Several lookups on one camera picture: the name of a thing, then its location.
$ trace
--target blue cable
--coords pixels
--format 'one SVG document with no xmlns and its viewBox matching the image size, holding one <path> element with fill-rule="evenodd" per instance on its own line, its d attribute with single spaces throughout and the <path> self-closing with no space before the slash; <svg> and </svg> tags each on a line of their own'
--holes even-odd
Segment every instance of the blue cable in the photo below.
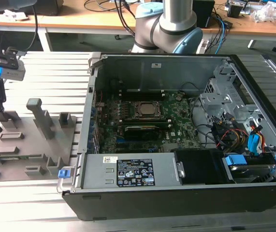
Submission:
<svg viewBox="0 0 276 232">
<path fill-rule="evenodd" d="M 218 45 L 218 47 L 217 47 L 217 50 L 216 50 L 215 54 L 217 54 L 217 52 L 219 51 L 219 49 L 220 49 L 220 47 L 221 47 L 221 44 L 222 44 L 222 41 L 223 41 L 223 38 L 224 38 L 224 33 L 225 33 L 225 25 L 224 25 L 223 21 L 222 21 L 220 18 L 217 18 L 217 19 L 218 19 L 218 20 L 221 22 L 221 24 L 222 24 L 223 33 L 222 33 L 222 35 L 221 35 L 221 38 L 220 38 L 220 41 L 219 41 L 219 45 Z"/>
</svg>

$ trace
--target sticker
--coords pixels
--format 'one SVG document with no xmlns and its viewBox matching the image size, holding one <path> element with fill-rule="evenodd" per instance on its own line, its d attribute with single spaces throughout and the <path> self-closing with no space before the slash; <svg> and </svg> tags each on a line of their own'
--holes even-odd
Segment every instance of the sticker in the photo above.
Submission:
<svg viewBox="0 0 276 232">
<path fill-rule="evenodd" d="M 161 63 L 152 63 L 152 68 L 161 68 Z"/>
<path fill-rule="evenodd" d="M 105 156 L 103 157 L 103 162 L 104 163 L 116 163 L 117 161 L 117 156 Z"/>
<path fill-rule="evenodd" d="M 119 159 L 116 182 L 119 187 L 154 186 L 152 159 Z"/>
</svg>

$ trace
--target white label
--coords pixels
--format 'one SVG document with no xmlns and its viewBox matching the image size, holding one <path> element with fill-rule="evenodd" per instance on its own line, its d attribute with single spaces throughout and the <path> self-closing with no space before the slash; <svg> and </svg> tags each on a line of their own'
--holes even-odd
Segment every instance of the white label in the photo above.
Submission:
<svg viewBox="0 0 276 232">
<path fill-rule="evenodd" d="M 161 63 L 152 63 L 152 68 L 161 68 Z"/>
<path fill-rule="evenodd" d="M 104 163 L 116 163 L 116 161 L 117 161 L 117 156 L 104 156 L 103 157 Z"/>
</svg>

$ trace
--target electronic equipment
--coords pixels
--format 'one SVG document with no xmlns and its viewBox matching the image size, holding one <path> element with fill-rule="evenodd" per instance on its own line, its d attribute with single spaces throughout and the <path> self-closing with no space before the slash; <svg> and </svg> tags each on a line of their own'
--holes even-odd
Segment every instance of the electronic equipment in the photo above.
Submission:
<svg viewBox="0 0 276 232">
<path fill-rule="evenodd" d="M 213 11 L 215 1 L 213 0 L 193 0 L 192 9 L 197 15 L 197 27 L 207 28 Z"/>
<path fill-rule="evenodd" d="M 35 4 L 36 12 L 39 15 L 57 16 L 63 6 L 64 0 L 37 0 Z M 23 7 L 18 12 L 33 14 L 31 7 Z"/>
<path fill-rule="evenodd" d="M 0 0 L 0 11 L 32 6 L 37 0 Z"/>
<path fill-rule="evenodd" d="M 94 53 L 89 62 L 73 185 L 61 185 L 70 167 L 58 184 L 79 219 L 276 205 L 276 102 L 237 56 Z"/>
<path fill-rule="evenodd" d="M 244 8 L 243 3 L 232 1 L 229 3 L 227 16 L 230 18 L 238 18 L 243 8 Z"/>
</svg>

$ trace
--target black speaker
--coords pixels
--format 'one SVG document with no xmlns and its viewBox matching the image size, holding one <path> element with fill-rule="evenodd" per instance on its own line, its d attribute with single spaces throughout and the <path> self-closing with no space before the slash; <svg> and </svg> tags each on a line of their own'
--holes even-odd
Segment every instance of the black speaker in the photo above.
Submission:
<svg viewBox="0 0 276 232">
<path fill-rule="evenodd" d="M 38 15 L 57 16 L 63 3 L 64 0 L 37 0 L 35 4 L 36 12 Z M 23 7 L 18 11 L 28 15 L 33 14 L 31 7 Z"/>
</svg>

